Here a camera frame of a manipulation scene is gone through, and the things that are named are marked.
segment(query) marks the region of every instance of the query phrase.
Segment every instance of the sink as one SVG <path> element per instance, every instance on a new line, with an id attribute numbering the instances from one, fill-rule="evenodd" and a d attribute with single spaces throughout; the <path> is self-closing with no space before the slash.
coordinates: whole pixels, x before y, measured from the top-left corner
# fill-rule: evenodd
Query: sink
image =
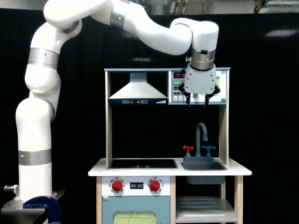
<path id="1" fill-rule="evenodd" d="M 219 162 L 182 162 L 187 171 L 224 171 L 227 170 Z M 223 184 L 225 176 L 187 176 L 189 184 Z"/>
<path id="2" fill-rule="evenodd" d="M 182 162 L 182 166 L 187 171 L 224 171 L 227 170 L 219 162 Z"/>

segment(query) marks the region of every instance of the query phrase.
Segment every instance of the wooden leg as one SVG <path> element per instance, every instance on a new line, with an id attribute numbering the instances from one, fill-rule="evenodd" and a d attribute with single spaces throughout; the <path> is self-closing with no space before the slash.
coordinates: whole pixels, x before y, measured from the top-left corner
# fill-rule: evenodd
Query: wooden leg
<path id="1" fill-rule="evenodd" d="M 223 184 L 219 185 L 219 197 L 221 199 L 226 199 L 226 182 L 224 182 Z"/>
<path id="2" fill-rule="evenodd" d="M 97 224 L 102 224 L 102 177 L 97 176 Z"/>
<path id="3" fill-rule="evenodd" d="M 235 217 L 243 223 L 243 176 L 235 176 Z"/>
<path id="4" fill-rule="evenodd" d="M 176 176 L 170 176 L 170 224 L 176 224 Z"/>

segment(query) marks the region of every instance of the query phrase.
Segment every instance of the blue clamp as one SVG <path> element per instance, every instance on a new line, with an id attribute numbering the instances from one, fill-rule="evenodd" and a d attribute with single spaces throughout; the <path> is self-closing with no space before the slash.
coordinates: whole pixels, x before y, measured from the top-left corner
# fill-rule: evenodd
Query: blue clamp
<path id="1" fill-rule="evenodd" d="M 58 202 L 50 196 L 39 196 L 29 199 L 23 204 L 23 209 L 46 208 L 48 212 L 49 224 L 61 224 L 60 206 Z"/>
<path id="2" fill-rule="evenodd" d="M 205 148 L 207 150 L 206 156 L 211 156 L 210 149 L 216 149 L 216 147 L 212 147 L 212 146 L 202 146 L 202 148 Z"/>

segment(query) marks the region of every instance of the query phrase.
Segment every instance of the red faucet handle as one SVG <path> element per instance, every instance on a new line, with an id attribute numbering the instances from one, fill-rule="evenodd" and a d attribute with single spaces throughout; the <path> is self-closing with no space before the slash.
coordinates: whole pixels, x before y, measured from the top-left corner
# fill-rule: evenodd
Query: red faucet handle
<path id="1" fill-rule="evenodd" d="M 190 150 L 193 150 L 194 147 L 193 146 L 183 146 L 183 149 L 186 149 L 187 150 L 187 153 L 190 153 Z"/>

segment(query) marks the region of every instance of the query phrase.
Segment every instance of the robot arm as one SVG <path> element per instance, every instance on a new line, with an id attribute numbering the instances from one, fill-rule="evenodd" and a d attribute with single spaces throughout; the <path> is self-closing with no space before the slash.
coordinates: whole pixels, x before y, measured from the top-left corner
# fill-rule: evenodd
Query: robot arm
<path id="1" fill-rule="evenodd" d="M 192 45 L 186 68 L 185 91 L 212 94 L 215 89 L 214 55 L 218 37 L 215 23 L 176 19 L 170 28 L 154 23 L 142 6 L 126 0 L 49 0 L 47 23 L 35 33 L 25 82 L 29 98 L 16 111 L 19 145 L 19 200 L 52 195 L 50 123 L 57 109 L 60 78 L 57 63 L 62 45 L 82 28 L 82 18 L 116 26 L 158 51 L 181 55 Z"/>
<path id="2" fill-rule="evenodd" d="M 134 33 L 149 47 L 167 54 L 181 55 L 192 45 L 185 91 L 203 94 L 213 94 L 215 91 L 214 58 L 219 31 L 215 23 L 179 18 L 173 21 L 170 28 L 165 28 L 153 22 L 142 6 L 126 0 L 71 1 L 72 7 L 67 3 L 67 0 L 49 0 L 44 9 L 47 22 L 64 29 L 76 20 L 91 15 L 99 22 Z"/>

